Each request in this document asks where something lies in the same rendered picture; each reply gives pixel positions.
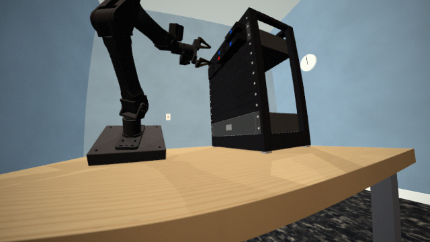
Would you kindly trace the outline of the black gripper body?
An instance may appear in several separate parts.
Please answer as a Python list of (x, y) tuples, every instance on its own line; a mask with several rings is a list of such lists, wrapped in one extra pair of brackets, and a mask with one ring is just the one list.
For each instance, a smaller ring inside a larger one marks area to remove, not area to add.
[(194, 39), (193, 44), (185, 44), (183, 43), (183, 51), (181, 55), (192, 56), (191, 63), (195, 64), (195, 68), (197, 67), (199, 60), (197, 60), (197, 50), (200, 49), (200, 37), (198, 39)]

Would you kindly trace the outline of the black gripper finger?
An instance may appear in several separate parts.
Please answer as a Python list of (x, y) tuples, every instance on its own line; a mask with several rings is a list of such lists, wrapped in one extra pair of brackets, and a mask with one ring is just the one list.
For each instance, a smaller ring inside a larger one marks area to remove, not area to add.
[(198, 67), (202, 67), (202, 66), (204, 66), (204, 65), (211, 65), (212, 63), (210, 62), (210, 61), (208, 61), (208, 60), (206, 60), (206, 59), (204, 59), (204, 58), (201, 58), (200, 57), (200, 59), (199, 59), (199, 63), (198, 63), (198, 65), (197, 65), (197, 67), (196, 68), (198, 68)]
[(209, 44), (207, 44), (201, 37), (200, 37), (200, 44), (203, 43), (206, 46), (202, 46), (200, 45), (200, 48), (206, 48), (206, 49), (211, 49), (211, 46)]

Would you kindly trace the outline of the black server rack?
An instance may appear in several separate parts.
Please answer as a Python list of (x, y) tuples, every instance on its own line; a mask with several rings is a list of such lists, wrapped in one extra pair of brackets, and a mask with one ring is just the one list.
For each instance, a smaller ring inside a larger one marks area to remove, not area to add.
[[(258, 20), (281, 31), (273, 35), (260, 30)], [(286, 59), (290, 60), (297, 114), (269, 115), (265, 72)], [(213, 147), (268, 154), (311, 145), (293, 27), (249, 7), (210, 62)]]

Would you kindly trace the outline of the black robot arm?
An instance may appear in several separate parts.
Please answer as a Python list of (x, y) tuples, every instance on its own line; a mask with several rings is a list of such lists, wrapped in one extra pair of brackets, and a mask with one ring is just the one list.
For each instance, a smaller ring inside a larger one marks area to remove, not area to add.
[(189, 65), (193, 57), (181, 55), (184, 52), (181, 42), (184, 27), (170, 23), (169, 32), (162, 29), (142, 8), (140, 0), (105, 0), (91, 12), (90, 21), (98, 37), (103, 39), (120, 85), (122, 108), (119, 115), (123, 116), (123, 131), (115, 150), (136, 150), (145, 129), (141, 119), (148, 111), (148, 100), (140, 86), (134, 64), (132, 31), (136, 28), (159, 50), (179, 54), (180, 65)]

